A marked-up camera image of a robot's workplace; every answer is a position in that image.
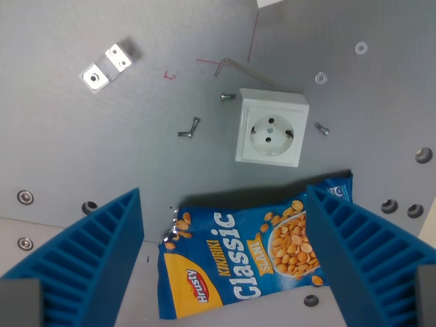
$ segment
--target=washer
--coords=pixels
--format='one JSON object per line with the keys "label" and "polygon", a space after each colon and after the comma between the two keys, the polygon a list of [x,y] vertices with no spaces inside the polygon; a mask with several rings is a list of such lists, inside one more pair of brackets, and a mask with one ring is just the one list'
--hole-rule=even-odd
{"label": "washer", "polygon": [[366,44],[365,42],[359,42],[354,47],[354,52],[357,55],[364,55],[365,53],[367,53],[367,51],[368,51],[368,44]]}
{"label": "washer", "polygon": [[326,73],[320,72],[320,73],[316,74],[315,82],[316,82],[316,84],[319,84],[319,85],[323,85],[325,82],[327,82]]}

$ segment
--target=peanut bag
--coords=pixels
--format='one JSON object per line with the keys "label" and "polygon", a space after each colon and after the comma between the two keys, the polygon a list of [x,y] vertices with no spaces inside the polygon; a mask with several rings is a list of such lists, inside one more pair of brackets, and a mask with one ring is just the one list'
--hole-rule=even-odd
{"label": "peanut bag", "polygon": [[[318,187],[352,202],[352,176]],[[306,193],[245,210],[181,208],[159,244],[161,319],[176,319],[295,287],[328,285],[306,236]]]}

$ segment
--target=gray surface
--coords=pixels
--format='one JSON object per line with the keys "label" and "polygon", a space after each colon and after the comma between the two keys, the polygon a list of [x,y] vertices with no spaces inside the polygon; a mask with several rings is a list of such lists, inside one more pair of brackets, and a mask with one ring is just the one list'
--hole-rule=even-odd
{"label": "gray surface", "polygon": [[419,327],[431,327],[436,322],[436,264],[419,266],[416,271],[415,297]]}
{"label": "gray surface", "polygon": [[0,279],[0,324],[3,327],[43,327],[39,279]]}
{"label": "gray surface", "polygon": [[[269,89],[226,67],[246,63],[255,0],[0,0],[0,215],[66,227],[85,201],[141,188],[145,237],[160,240],[187,196],[284,185],[351,168],[354,199],[418,234],[436,191],[436,2],[287,0],[260,10],[250,67],[311,106],[298,168],[234,162],[235,107],[221,92]],[[97,95],[78,74],[113,43],[140,58]],[[354,46],[365,41],[365,55]],[[176,79],[164,78],[176,75]],[[316,85],[316,73],[328,82]],[[192,140],[177,132],[202,119]],[[330,129],[323,136],[315,122]],[[31,206],[16,200],[21,189]]]}

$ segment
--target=red line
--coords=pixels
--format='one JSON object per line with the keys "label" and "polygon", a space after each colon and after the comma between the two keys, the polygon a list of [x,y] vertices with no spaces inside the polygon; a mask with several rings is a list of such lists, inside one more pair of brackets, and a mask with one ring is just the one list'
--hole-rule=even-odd
{"label": "red line", "polygon": [[254,34],[255,34],[255,32],[256,32],[256,27],[257,27],[257,25],[258,25],[258,18],[259,18],[259,10],[258,10],[258,14],[256,15],[256,21],[254,22],[253,36],[251,37],[250,51],[248,52],[247,63],[250,62],[251,49],[253,48],[253,43],[254,43]]}

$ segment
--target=blue ribbed fixture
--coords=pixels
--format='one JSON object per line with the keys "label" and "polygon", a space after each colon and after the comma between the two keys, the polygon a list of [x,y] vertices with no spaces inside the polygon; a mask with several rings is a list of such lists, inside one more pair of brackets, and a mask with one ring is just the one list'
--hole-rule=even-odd
{"label": "blue ribbed fixture", "polygon": [[38,278],[45,327],[114,326],[144,239],[139,189],[97,209],[2,278]]}
{"label": "blue ribbed fixture", "polygon": [[349,327],[417,326],[417,267],[436,250],[389,221],[307,188],[307,236]]}

